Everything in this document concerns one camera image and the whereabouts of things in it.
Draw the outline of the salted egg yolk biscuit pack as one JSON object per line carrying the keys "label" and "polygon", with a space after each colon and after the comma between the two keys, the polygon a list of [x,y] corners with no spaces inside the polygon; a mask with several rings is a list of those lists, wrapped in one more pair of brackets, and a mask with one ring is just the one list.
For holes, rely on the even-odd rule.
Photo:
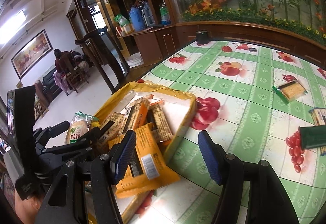
{"label": "salted egg yolk biscuit pack", "polygon": [[99,128],[102,130],[108,123],[113,122],[111,127],[97,141],[96,146],[100,153],[107,153],[109,151],[108,142],[118,136],[120,128],[122,127],[123,119],[123,114],[113,112],[112,114],[108,115],[104,122],[100,125]]}

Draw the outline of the yellow orange snack pack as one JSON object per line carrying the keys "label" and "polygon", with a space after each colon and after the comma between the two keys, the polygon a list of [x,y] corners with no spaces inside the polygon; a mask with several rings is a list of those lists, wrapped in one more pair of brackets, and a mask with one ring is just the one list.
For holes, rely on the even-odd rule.
{"label": "yellow orange snack pack", "polygon": [[124,178],[116,185],[116,196],[119,199],[155,190],[180,180],[179,175],[166,165],[151,129],[152,123],[147,123],[135,130],[137,141],[133,158]]}

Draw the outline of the round french flavor cracker pack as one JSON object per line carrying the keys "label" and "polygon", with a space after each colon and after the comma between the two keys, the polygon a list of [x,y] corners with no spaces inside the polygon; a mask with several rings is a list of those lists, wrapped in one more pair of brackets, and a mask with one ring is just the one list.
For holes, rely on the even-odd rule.
{"label": "round french flavor cracker pack", "polygon": [[81,136],[92,128],[99,127],[99,119],[79,111],[74,114],[70,127],[66,134],[65,144],[76,142]]}

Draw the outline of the orange cracker pack with barcode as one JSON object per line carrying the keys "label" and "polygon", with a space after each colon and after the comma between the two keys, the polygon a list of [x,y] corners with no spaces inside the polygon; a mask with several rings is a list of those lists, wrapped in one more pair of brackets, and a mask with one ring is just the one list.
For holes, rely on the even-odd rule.
{"label": "orange cracker pack with barcode", "polygon": [[152,95],[144,96],[132,101],[126,109],[120,135],[124,135],[128,130],[135,130],[145,124],[146,116],[150,107]]}

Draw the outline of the yellow cardboard box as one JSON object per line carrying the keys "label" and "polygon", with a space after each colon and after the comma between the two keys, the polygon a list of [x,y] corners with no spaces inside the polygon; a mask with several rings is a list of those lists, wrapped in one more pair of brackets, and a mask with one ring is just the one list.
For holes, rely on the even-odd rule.
{"label": "yellow cardboard box", "polygon": [[130,82],[114,93],[95,116],[101,126],[115,121],[103,149],[136,132],[135,157],[124,178],[113,185],[123,223],[172,223],[172,215],[185,209],[183,191],[195,192],[168,167],[195,116],[196,96],[151,82]]}

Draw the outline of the green cherry patterned tablecloth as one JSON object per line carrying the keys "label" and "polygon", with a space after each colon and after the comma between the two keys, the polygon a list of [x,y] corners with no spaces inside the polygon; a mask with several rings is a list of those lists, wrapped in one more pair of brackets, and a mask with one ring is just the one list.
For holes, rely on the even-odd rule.
{"label": "green cherry patterned tablecloth", "polygon": [[[187,130],[169,163],[195,188],[181,193],[185,209],[172,215],[172,223],[210,223],[220,198],[221,187],[210,178],[197,144],[201,130],[243,161],[268,161],[298,221],[312,222],[325,203],[325,157],[317,148],[306,150],[295,166],[286,140],[299,127],[313,126],[311,109],[325,107],[325,70],[269,47],[214,41],[187,45],[143,79],[190,92],[217,111],[208,125]],[[308,93],[285,104],[272,87],[293,80]]]}

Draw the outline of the dark green snack pack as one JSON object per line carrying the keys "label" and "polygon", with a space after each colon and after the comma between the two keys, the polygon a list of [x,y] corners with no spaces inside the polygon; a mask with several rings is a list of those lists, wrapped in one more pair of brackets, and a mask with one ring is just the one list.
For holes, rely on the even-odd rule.
{"label": "dark green snack pack", "polygon": [[298,131],[302,149],[326,146],[326,125],[299,127]]}

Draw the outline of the seated person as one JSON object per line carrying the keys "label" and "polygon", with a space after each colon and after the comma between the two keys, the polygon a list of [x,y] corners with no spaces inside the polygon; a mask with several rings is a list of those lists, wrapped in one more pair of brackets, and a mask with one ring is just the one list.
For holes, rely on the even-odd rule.
{"label": "seated person", "polygon": [[77,87],[83,82],[89,83],[89,65],[80,53],[75,51],[54,50],[55,84],[68,96],[68,90],[77,93]]}

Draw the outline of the green edged cracker pack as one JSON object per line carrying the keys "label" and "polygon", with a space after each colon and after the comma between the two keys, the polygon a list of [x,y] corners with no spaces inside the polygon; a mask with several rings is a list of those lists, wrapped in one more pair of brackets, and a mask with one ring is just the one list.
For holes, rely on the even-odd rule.
{"label": "green edged cracker pack", "polygon": [[278,87],[273,86],[272,90],[285,104],[289,104],[290,102],[308,93],[307,90],[297,80],[284,83]]}

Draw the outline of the blue white snack pack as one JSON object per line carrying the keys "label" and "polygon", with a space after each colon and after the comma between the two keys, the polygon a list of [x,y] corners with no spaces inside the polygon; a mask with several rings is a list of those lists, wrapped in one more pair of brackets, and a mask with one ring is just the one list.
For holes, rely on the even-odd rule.
{"label": "blue white snack pack", "polygon": [[325,108],[313,108],[309,111],[313,122],[316,126],[326,124],[326,109]]}

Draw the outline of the wooden chair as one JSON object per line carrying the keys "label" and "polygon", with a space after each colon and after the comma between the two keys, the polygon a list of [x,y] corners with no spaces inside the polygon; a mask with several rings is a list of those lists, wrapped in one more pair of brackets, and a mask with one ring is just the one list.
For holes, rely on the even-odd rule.
{"label": "wooden chair", "polygon": [[[113,50],[115,50],[118,55],[117,58],[105,44],[101,33],[103,33],[113,45]],[[112,94],[118,91],[118,89],[125,81],[130,67],[126,62],[122,52],[120,51],[116,41],[109,34],[108,27],[105,26],[104,28],[98,28],[87,33],[83,38],[76,39],[75,44],[82,46],[83,51],[95,65],[102,78],[104,79],[106,85],[111,90]],[[114,72],[118,80],[118,84],[116,86],[112,83],[106,74],[105,70],[102,67],[103,65],[109,65],[111,70]]]}

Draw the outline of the small black cup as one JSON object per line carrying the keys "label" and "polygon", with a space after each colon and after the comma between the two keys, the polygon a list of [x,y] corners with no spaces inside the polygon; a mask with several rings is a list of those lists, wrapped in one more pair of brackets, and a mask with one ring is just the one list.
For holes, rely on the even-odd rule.
{"label": "small black cup", "polygon": [[206,45],[210,42],[209,33],[207,30],[196,31],[196,41],[198,45]]}

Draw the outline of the green snack bag on cabinet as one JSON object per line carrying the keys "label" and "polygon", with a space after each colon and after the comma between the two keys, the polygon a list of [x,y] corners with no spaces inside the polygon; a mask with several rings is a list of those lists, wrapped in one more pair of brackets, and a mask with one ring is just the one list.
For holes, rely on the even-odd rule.
{"label": "green snack bag on cabinet", "polygon": [[114,20],[119,24],[121,28],[130,24],[130,22],[122,14],[116,15]]}

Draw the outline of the blue thermos jug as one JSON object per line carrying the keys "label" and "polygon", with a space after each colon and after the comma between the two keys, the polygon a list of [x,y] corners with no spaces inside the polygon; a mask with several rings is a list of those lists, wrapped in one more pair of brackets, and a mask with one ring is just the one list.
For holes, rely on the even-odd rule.
{"label": "blue thermos jug", "polygon": [[132,7],[129,12],[129,17],[135,31],[141,31],[145,29],[144,20],[139,8]]}

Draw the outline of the grey thermos jug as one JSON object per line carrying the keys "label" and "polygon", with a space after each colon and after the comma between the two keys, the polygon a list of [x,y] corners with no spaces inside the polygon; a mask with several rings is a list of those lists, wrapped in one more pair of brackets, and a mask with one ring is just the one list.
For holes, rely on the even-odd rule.
{"label": "grey thermos jug", "polygon": [[146,23],[146,26],[152,26],[155,24],[150,6],[148,2],[144,2],[143,5],[143,17]]}

